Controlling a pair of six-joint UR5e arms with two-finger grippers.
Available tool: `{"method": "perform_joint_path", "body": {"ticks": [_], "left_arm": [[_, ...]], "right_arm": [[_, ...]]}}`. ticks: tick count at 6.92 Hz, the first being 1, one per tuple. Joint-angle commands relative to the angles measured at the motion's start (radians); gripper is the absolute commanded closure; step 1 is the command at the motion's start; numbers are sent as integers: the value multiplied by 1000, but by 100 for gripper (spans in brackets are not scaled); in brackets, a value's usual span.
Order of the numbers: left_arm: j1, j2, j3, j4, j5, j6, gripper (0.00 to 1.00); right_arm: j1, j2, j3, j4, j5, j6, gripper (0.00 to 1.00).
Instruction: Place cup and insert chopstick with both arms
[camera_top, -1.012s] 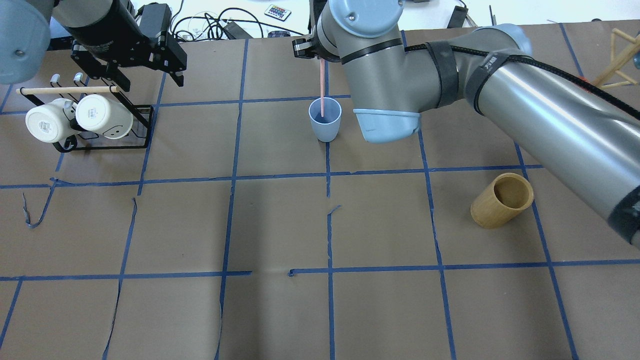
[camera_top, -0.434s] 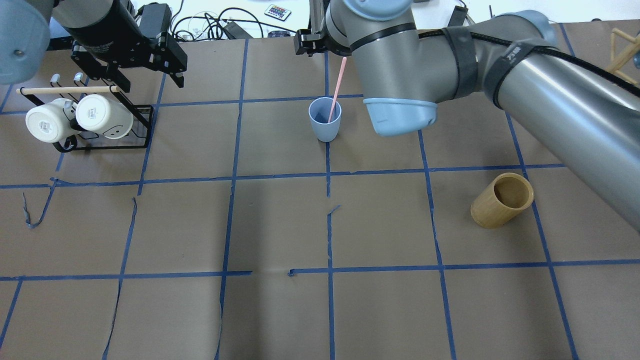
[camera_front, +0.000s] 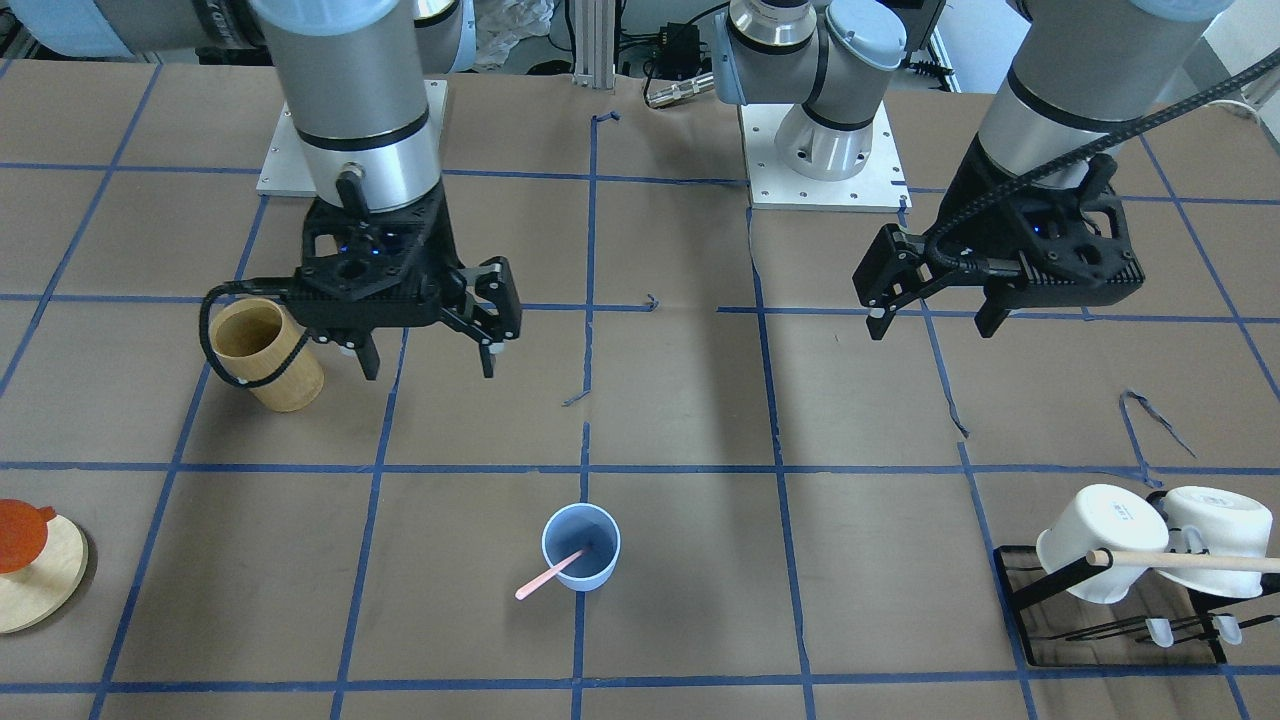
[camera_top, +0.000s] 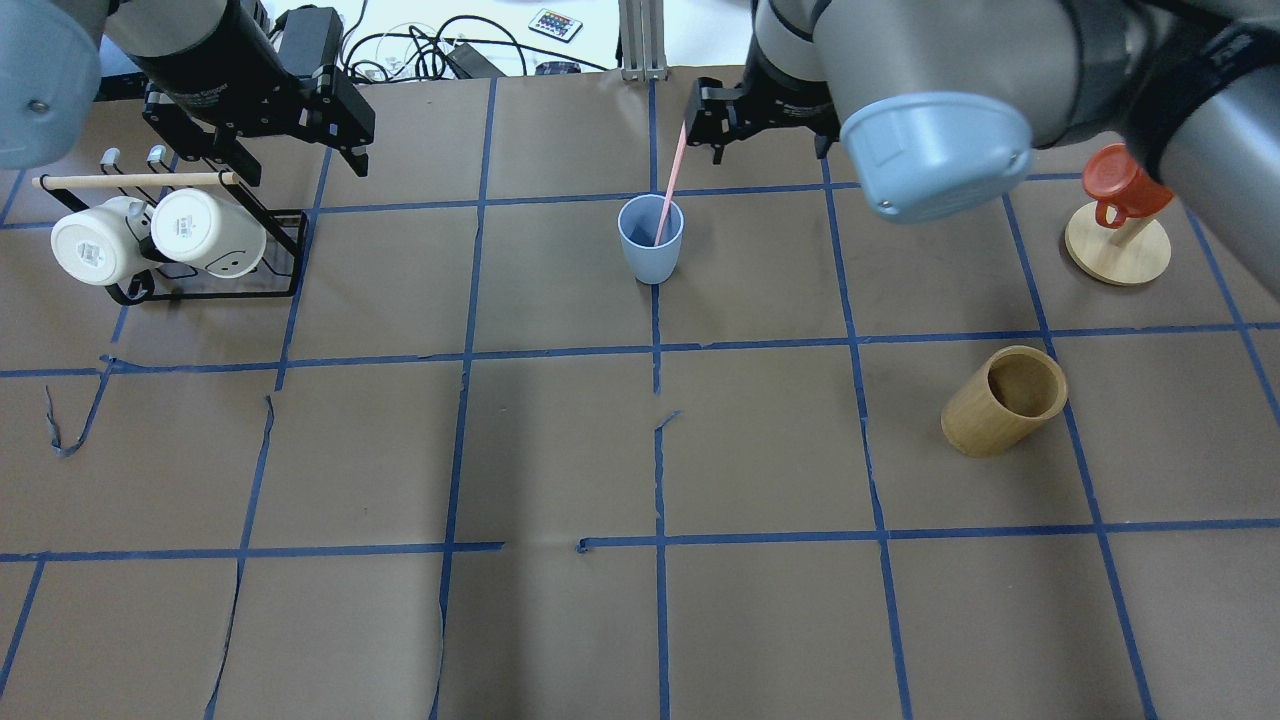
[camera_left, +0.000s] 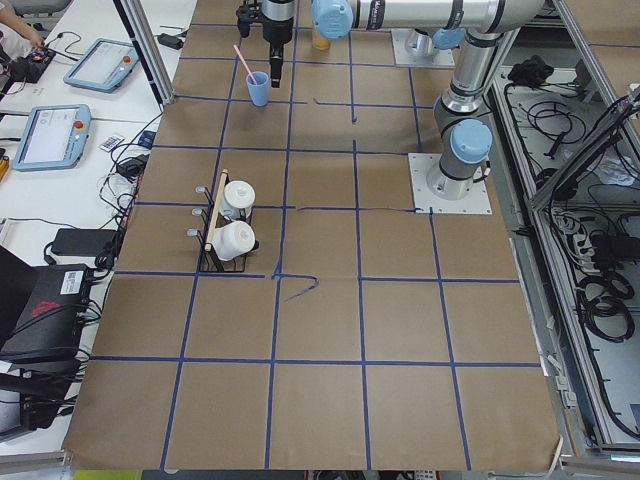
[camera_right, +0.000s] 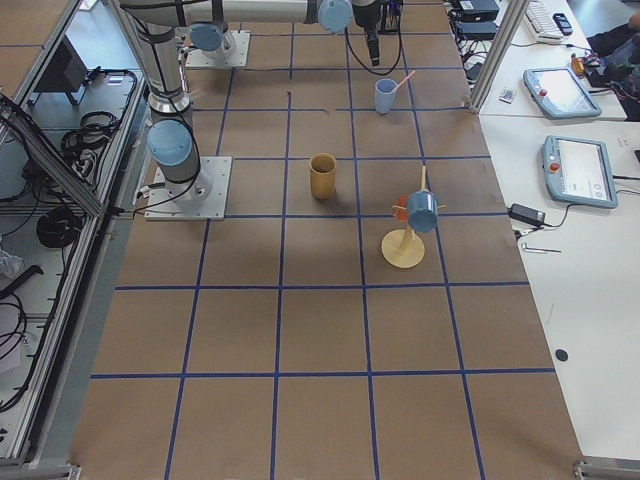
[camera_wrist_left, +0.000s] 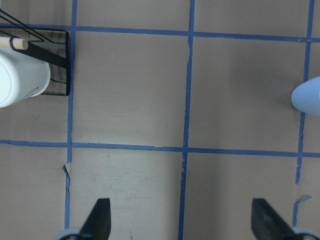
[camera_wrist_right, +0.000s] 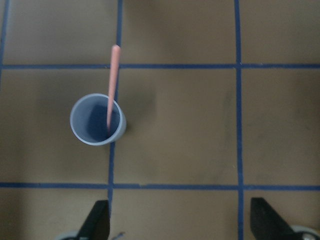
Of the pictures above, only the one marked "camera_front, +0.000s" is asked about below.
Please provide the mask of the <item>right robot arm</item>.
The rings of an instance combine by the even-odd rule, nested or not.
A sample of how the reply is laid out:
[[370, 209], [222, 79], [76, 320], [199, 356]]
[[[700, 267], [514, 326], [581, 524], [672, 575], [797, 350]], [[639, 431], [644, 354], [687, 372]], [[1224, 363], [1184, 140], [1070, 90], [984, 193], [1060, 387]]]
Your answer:
[[[221, 380], [266, 386], [310, 340], [349, 350], [371, 380], [380, 369], [375, 329], [436, 323], [471, 338], [493, 377], [495, 354], [520, 337], [522, 305], [508, 259], [466, 266], [456, 251], [419, 46], [442, 37], [461, 50], [465, 3], [429, 15], [416, 1], [14, 1], [12, 10], [64, 56], [270, 54], [316, 197], [292, 275], [229, 281], [206, 293], [198, 342]], [[210, 311], [228, 295], [279, 299], [303, 340], [265, 373], [227, 370]]]

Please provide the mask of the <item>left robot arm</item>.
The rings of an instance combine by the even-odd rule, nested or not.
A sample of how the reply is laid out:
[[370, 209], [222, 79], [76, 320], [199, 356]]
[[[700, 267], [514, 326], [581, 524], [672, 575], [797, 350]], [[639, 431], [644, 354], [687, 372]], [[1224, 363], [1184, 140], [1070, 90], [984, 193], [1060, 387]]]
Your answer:
[[[1020, 1], [1030, 27], [940, 205], [914, 234], [883, 225], [852, 273], [868, 331], [952, 286], [986, 300], [991, 337], [1016, 309], [1108, 306], [1144, 283], [1114, 149], [1242, 88], [1277, 54], [1160, 111], [1152, 102], [1225, 1]], [[731, 1], [716, 18], [716, 92], [788, 108], [774, 146], [791, 170], [844, 181], [872, 154], [890, 74], [908, 56], [878, 1]]]

